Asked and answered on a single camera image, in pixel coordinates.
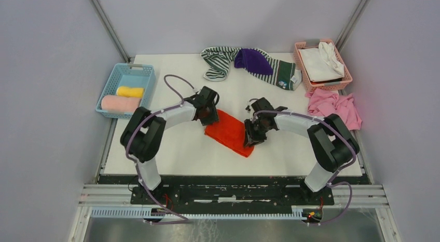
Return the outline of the orange towel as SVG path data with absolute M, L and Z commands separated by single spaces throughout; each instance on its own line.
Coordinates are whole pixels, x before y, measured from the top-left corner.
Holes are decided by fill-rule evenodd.
M 249 157 L 254 148 L 244 146 L 244 123 L 222 110 L 217 110 L 217 114 L 219 120 L 207 125 L 204 134 L 238 155 Z

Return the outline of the yellow towel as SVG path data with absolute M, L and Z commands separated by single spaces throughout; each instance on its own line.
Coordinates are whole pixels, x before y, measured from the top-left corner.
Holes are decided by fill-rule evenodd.
M 116 95 L 127 98 L 142 98 L 144 90 L 145 89 L 141 87 L 120 86 L 116 90 Z

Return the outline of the light pink towel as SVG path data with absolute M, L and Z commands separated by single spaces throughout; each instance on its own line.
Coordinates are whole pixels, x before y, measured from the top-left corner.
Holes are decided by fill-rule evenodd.
M 101 101 L 101 109 L 109 112 L 132 113 L 141 103 L 141 98 L 106 95 Z

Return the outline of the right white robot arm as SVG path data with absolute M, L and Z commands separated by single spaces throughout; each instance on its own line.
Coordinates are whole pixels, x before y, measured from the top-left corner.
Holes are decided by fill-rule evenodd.
M 251 99 L 246 110 L 251 116 L 244 121 L 244 147 L 265 142 L 271 130 L 289 131 L 310 140 L 317 162 L 299 191 L 301 201 L 307 205 L 318 201 L 320 190 L 330 186 L 340 171 L 356 160 L 359 144 L 337 114 L 313 117 L 284 106 L 274 108 L 266 98 Z

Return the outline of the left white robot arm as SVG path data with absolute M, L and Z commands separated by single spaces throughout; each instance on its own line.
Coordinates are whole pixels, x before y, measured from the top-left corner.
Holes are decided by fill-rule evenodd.
M 163 198 L 155 156 L 166 129 L 191 121 L 199 121 L 203 126 L 218 122 L 218 102 L 219 94 L 204 86 L 175 105 L 156 111 L 144 107 L 135 110 L 120 137 L 120 144 L 126 150 L 127 159 L 135 163 L 140 184 L 145 188 L 143 196 L 149 203 L 157 204 Z

